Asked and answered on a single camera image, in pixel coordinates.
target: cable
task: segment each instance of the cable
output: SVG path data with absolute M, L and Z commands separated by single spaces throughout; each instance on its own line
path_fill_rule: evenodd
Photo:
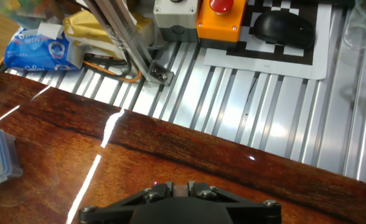
M 83 61 L 83 66 L 87 67 L 91 70 L 94 70 L 94 71 L 96 71 L 96 72 L 98 72 L 98 73 L 100 73 L 100 74 L 102 74 L 106 77 L 109 77 L 109 78 L 117 78 L 121 81 L 130 82 L 130 83 L 136 82 L 142 77 L 143 74 L 141 73 L 141 71 L 139 71 L 138 76 L 136 76 L 135 78 L 132 78 L 132 79 L 124 78 L 125 76 L 129 75 L 131 73 L 131 70 L 132 70 L 132 64 L 131 64 L 131 61 L 130 61 L 129 54 L 127 52 L 124 52 L 124 54 L 125 54 L 125 57 L 126 57 L 126 62 L 125 63 L 128 65 L 128 70 L 123 72 L 122 75 L 117 75 L 117 74 L 115 74 L 115 73 L 113 73 L 113 72 L 111 72 L 111 71 L 109 71 L 105 68 L 101 68 L 100 66 L 95 65 L 94 63 L 88 62 L 86 60 Z M 4 61 L 4 57 L 2 59 L 0 59 L 0 71 L 3 70 L 3 69 L 5 71 L 7 70 L 7 67 L 3 63 L 3 61 Z
M 127 64 L 125 60 L 120 60 L 112 57 L 98 57 L 93 54 L 85 54 L 84 60 L 95 63 L 97 65 L 123 66 Z
M 123 78 L 122 76 L 123 75 L 117 75 L 105 68 L 101 68 L 93 63 L 90 63 L 90 62 L 87 62 L 87 61 L 83 61 L 83 66 L 86 67 L 86 68 L 89 68 L 91 70 L 94 70 L 95 72 L 101 74 L 101 75 L 104 75 L 108 78 L 116 78 L 116 79 L 119 79 L 119 80 L 122 80 L 124 82 L 136 82 L 138 81 L 141 77 L 142 77 L 142 73 L 139 72 L 138 76 L 136 78 L 133 78 L 133 79 L 127 79 L 127 78 Z

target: white paper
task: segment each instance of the white paper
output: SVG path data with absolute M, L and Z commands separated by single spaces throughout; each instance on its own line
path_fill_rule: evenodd
M 254 4 L 253 2 L 254 1 L 248 1 L 247 4 Z M 272 10 L 281 10 L 283 8 L 295 14 L 298 14 L 300 10 L 290 8 L 290 3 L 288 1 L 283 1 L 281 3 L 281 7 L 273 7 L 272 3 L 272 0 L 263 1 L 263 5 L 271 7 Z M 314 44 L 312 61 L 310 60 L 311 64 L 290 63 L 277 60 L 227 55 L 226 50 L 217 49 L 207 49 L 204 64 L 314 80 L 323 79 L 327 75 L 327 55 L 329 46 L 329 29 L 331 23 L 331 8 L 331 5 L 328 4 L 318 5 L 316 19 L 316 41 Z M 252 15 L 252 17 L 257 16 L 259 16 L 259 14 L 255 12 Z M 247 43 L 245 50 L 267 52 L 269 54 L 274 52 L 274 46 L 252 37 L 248 34 L 248 31 L 249 27 L 245 26 L 243 26 L 240 31 L 240 41 Z M 284 47 L 284 55 L 302 57 L 303 50 L 292 47 Z
M 63 25 L 49 24 L 46 22 L 41 22 L 38 28 L 38 34 L 44 35 L 53 40 L 60 38 L 63 31 L 64 31 Z

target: orange button housing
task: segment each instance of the orange button housing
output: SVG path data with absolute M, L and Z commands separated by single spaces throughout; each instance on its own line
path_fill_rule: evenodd
M 199 38 L 238 42 L 246 0 L 234 0 L 232 9 L 224 15 L 216 14 L 211 9 L 209 1 L 202 1 L 202 7 L 197 19 Z

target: gray box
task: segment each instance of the gray box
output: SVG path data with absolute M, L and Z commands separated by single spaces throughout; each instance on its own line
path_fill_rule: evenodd
M 154 16 L 166 41 L 197 42 L 199 0 L 156 0 Z

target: screw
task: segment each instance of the screw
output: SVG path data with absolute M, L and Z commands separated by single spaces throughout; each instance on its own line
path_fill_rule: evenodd
M 166 75 L 166 74 L 162 74 L 162 75 L 161 75 L 161 79 L 162 79 L 162 80 L 167 80 L 167 79 L 168 79 L 168 75 Z
M 210 190 L 203 190 L 203 191 L 201 191 L 201 194 L 200 194 L 200 197 L 202 197 L 202 198 L 212 198 L 214 196 L 216 196 L 216 194 Z
M 143 191 L 146 192 L 146 193 L 148 193 L 148 192 L 151 191 L 151 188 L 148 187 L 148 188 L 144 189 Z
M 275 200 L 265 200 L 263 202 L 263 205 L 265 205 L 266 207 L 273 207 L 275 205 L 277 205 L 278 203 Z
M 94 205 L 89 205 L 89 206 L 86 206 L 83 209 L 81 209 L 81 211 L 85 212 L 85 213 L 86 212 L 92 212 L 94 210 L 96 210 L 96 206 L 94 206 Z
M 159 197 L 160 197 L 160 195 L 157 192 L 150 192 L 144 196 L 145 199 L 155 199 L 155 198 L 159 198 Z
M 217 188 L 217 187 L 215 187 L 215 186 L 210 186 L 210 187 L 209 187 L 209 189 L 210 189 L 211 191 L 213 191 L 213 192 L 215 192 L 215 191 L 217 191 L 217 190 L 218 190 L 218 188 Z

